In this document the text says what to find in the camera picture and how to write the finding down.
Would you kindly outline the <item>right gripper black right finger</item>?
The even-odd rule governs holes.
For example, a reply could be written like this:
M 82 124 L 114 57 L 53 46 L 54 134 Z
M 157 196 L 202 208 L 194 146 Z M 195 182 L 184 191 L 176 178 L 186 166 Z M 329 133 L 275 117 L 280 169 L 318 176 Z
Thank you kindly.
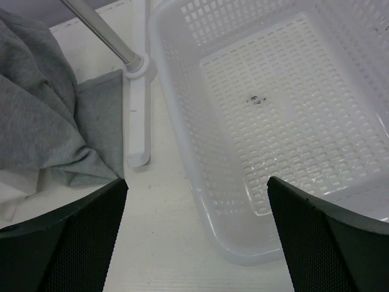
M 276 176 L 267 186 L 295 291 L 388 291 L 388 223 Z

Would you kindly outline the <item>grey tank top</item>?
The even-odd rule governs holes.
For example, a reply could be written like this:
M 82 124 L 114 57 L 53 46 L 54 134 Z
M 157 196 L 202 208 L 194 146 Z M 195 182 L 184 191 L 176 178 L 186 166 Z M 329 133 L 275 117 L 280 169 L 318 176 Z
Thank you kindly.
M 65 186 L 118 177 L 75 120 L 78 83 L 49 28 L 1 11 L 1 169 L 49 169 Z

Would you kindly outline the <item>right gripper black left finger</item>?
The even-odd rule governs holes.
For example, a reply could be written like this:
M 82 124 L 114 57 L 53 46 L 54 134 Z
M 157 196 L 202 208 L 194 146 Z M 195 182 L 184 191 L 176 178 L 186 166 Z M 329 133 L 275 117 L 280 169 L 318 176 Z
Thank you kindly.
M 126 203 L 117 179 L 1 229 L 1 291 L 103 291 Z

